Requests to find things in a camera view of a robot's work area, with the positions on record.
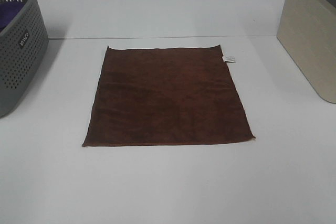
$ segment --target towel tag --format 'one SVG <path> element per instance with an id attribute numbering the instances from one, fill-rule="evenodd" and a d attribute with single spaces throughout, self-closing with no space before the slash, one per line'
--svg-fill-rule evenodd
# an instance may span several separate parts
<path id="1" fill-rule="evenodd" d="M 222 57 L 224 62 L 235 63 L 236 59 L 233 56 L 223 56 Z"/>

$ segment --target white table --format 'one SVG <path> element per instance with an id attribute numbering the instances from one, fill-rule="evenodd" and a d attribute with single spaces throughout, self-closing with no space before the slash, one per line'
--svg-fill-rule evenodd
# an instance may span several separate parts
<path id="1" fill-rule="evenodd" d="M 38 0 L 50 38 L 275 35 L 284 0 Z"/>

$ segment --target plastic basket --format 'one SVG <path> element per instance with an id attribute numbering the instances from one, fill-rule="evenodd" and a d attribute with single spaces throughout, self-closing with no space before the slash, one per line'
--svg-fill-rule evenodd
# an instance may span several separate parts
<path id="1" fill-rule="evenodd" d="M 23 8 L 0 32 L 0 116 L 9 113 L 22 97 L 48 47 L 48 35 L 37 0 Z"/>

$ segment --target beige box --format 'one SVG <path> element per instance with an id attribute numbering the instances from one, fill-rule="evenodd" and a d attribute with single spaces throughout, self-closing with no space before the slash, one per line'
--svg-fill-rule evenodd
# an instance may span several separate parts
<path id="1" fill-rule="evenodd" d="M 336 8 L 330 0 L 285 0 L 279 41 L 317 94 L 336 103 Z"/>

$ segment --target white surface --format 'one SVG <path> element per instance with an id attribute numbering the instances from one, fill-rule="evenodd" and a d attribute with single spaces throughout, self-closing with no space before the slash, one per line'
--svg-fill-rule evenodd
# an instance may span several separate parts
<path id="1" fill-rule="evenodd" d="M 38 0 L 50 38 L 275 35 L 284 0 Z"/>
<path id="2" fill-rule="evenodd" d="M 81 147 L 107 45 L 218 44 L 255 141 Z M 51 41 L 0 119 L 0 223 L 334 224 L 335 118 L 275 36 Z"/>

